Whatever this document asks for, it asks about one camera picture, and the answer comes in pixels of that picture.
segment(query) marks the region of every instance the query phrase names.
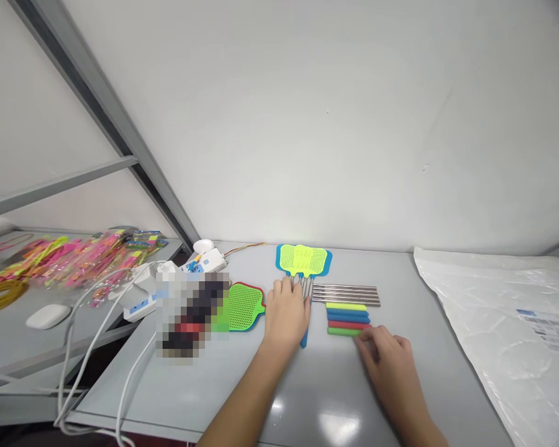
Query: metal rod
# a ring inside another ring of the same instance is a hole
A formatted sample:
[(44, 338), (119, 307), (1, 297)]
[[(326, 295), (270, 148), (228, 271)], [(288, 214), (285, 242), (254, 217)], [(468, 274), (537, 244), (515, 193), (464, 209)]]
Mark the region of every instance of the metal rod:
[(331, 287), (333, 289), (360, 289), (360, 290), (371, 290), (371, 291), (377, 290), (376, 286), (347, 286), (344, 284), (315, 284), (315, 287), (318, 288)]
[(318, 289), (315, 287), (316, 294), (323, 294), (323, 295), (356, 295), (356, 296), (369, 296), (369, 297), (378, 297), (379, 294), (377, 292), (367, 292), (367, 291), (357, 291), (351, 289)]
[(348, 301), (348, 300), (327, 300), (323, 298), (315, 298), (313, 296), (312, 300), (314, 302), (324, 302), (324, 303), (343, 303), (343, 304), (363, 304), (370, 307), (381, 307), (381, 303), (378, 301), (365, 301), (365, 300), (358, 300), (358, 301)]
[(130, 168), (131, 173), (185, 247), (192, 247), (193, 242), (200, 239), (197, 230), (66, 7), (60, 0), (9, 0), (9, 3), (115, 151), (121, 156), (132, 155), (137, 158), (139, 163)]
[(369, 298), (356, 298), (356, 297), (327, 297), (327, 296), (319, 296), (313, 295), (315, 299), (323, 299), (328, 301), (347, 301), (347, 302), (359, 302), (359, 301), (367, 301), (367, 302), (381, 302), (380, 299), (369, 299)]
[(138, 163), (132, 155), (120, 157), (114, 161), (108, 161), (101, 165), (92, 166), (82, 171), (77, 171), (65, 176), (60, 176), (46, 183), (22, 189), (10, 196), (0, 199), (0, 215), (16, 210), (33, 202), (40, 201), (46, 197), (53, 196), (59, 192), (80, 186), (92, 180), (115, 173), (121, 169), (130, 168)]
[(368, 301), (377, 301), (380, 300), (379, 295), (375, 296), (368, 296), (368, 295), (356, 295), (356, 294), (320, 294), (316, 291), (312, 292), (313, 296), (319, 298), (344, 298), (344, 299), (365, 299)]

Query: table surface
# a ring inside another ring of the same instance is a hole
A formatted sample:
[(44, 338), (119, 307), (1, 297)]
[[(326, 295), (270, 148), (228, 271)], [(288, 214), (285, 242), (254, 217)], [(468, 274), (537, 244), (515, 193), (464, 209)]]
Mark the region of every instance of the table surface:
[[(28, 233), (29, 232), (11, 232), (0, 237), (0, 241), (7, 241), (15, 236)], [(5, 260), (17, 253), (29, 242), (40, 237), (47, 237), (49, 239), (60, 236), (68, 236), (71, 239), (87, 239), (89, 237), (89, 235), (60, 233), (36, 232), (33, 234), (35, 236), (34, 238), (0, 252), (0, 270), (7, 266), (7, 264), (4, 263)], [(169, 241), (170, 243), (165, 248), (153, 255), (152, 260), (168, 260), (176, 254), (181, 247), (181, 242), (179, 240)], [(49, 330), (29, 328), (25, 325), (25, 321), (29, 316), (47, 304), (65, 303), (72, 305), (83, 292), (84, 289), (46, 290), (40, 287), (30, 287), (21, 298), (5, 309), (0, 310), (0, 367), (61, 347), (66, 328), (65, 322), (68, 321), (68, 318)], [(108, 313), (110, 306), (110, 303), (103, 303), (96, 308), (85, 305), (81, 306), (76, 316), (75, 341), (94, 335)], [(120, 315), (121, 312), (114, 311), (108, 324), (114, 323)], [(61, 364), (52, 366), (24, 377), (21, 380), (0, 387), (0, 394), (46, 394), (45, 392), (39, 391), (37, 388), (56, 387), (60, 372)]]
[[(241, 244), (220, 242), (221, 252)], [(417, 273), (412, 255), (332, 250), (330, 273), (317, 283), (377, 286), (373, 325), (410, 339), (427, 403), (450, 445), (512, 446), (505, 428), (466, 359), (442, 308)], [(229, 256), (232, 282), (265, 293), (282, 274), (275, 246)], [(156, 315), (139, 325), (69, 421), (113, 428), (122, 386), (156, 330)], [(197, 441), (238, 383), (263, 337), (265, 319), (247, 333), (206, 343), (192, 366), (172, 366), (151, 346), (129, 387), (124, 431)], [(262, 445), (398, 445), (377, 404), (351, 338), (327, 334), (324, 304), (313, 303), (308, 345), (298, 350), (276, 391)]]

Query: stainless steel rod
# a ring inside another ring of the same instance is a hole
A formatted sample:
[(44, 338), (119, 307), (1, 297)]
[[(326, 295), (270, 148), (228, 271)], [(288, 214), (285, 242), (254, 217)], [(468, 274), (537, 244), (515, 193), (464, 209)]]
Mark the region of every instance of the stainless steel rod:
[(357, 291), (363, 293), (379, 293), (377, 289), (359, 289), (357, 287), (317, 287), (317, 285), (315, 285), (315, 289), (320, 291)]
[(315, 298), (315, 297), (313, 297), (312, 300), (313, 300), (314, 302), (342, 303), (342, 304), (363, 304), (363, 305), (367, 305), (367, 306), (370, 306), (370, 307), (381, 307), (381, 302), (379, 302), (379, 301), (364, 301), (364, 300), (358, 300), (358, 301), (327, 300), (327, 299)]
[(362, 291), (349, 291), (349, 290), (318, 290), (314, 289), (314, 292), (318, 295), (354, 295), (354, 296), (368, 296), (368, 297), (378, 297), (377, 292), (362, 292)]
[(353, 303), (356, 304), (357, 302), (381, 302), (381, 300), (365, 300), (365, 299), (348, 299), (348, 298), (325, 298), (325, 297), (318, 297), (318, 296), (313, 296), (312, 297), (315, 300), (323, 300), (323, 301), (337, 301), (337, 302), (349, 302), (349, 303)]
[(344, 298), (344, 299), (364, 299), (367, 301), (379, 301), (379, 295), (375, 296), (363, 296), (363, 295), (355, 295), (355, 294), (319, 294), (317, 292), (313, 292), (312, 295), (317, 298)]
[(346, 288), (346, 289), (366, 289), (366, 290), (377, 290), (376, 286), (347, 286), (345, 284), (315, 284), (315, 287), (334, 287), (334, 288)]

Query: red foam grip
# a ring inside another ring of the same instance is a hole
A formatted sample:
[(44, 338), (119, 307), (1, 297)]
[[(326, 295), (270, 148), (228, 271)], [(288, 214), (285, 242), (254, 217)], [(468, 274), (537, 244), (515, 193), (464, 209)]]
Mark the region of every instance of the red foam grip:
[(363, 330), (364, 328), (372, 327), (370, 324), (365, 323), (348, 323), (348, 322), (335, 322), (329, 320), (329, 327), (336, 327), (341, 329), (356, 329)]

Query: barcode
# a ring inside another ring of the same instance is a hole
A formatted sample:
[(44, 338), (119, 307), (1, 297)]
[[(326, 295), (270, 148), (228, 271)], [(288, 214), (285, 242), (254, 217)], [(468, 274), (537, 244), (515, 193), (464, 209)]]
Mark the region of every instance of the barcode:
[(530, 317), (526, 317), (526, 320), (530, 321), (531, 323), (539, 323), (539, 324), (544, 324), (549, 326), (559, 326), (559, 322), (553, 320), (543, 320), (542, 318), (530, 318)]

